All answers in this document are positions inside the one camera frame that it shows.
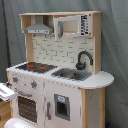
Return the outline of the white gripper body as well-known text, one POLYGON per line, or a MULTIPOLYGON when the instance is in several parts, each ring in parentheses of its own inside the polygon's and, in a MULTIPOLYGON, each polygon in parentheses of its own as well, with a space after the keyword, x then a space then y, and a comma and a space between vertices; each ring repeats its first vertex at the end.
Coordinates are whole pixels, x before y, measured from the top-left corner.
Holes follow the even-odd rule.
POLYGON ((16 96, 16 93, 8 86, 3 83, 0 83, 0 99, 3 101, 13 100, 16 96))

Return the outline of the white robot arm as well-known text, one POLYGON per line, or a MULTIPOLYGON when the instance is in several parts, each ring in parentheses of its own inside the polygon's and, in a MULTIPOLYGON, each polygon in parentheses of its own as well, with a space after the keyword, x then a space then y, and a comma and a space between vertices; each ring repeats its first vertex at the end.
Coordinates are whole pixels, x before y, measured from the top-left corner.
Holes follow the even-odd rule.
MULTIPOLYGON (((0 83, 0 99, 4 102, 11 101, 16 97, 16 93, 8 88, 5 84, 0 83)), ((4 128, 35 128, 30 123, 19 119, 19 118, 11 118, 9 119, 4 128)))

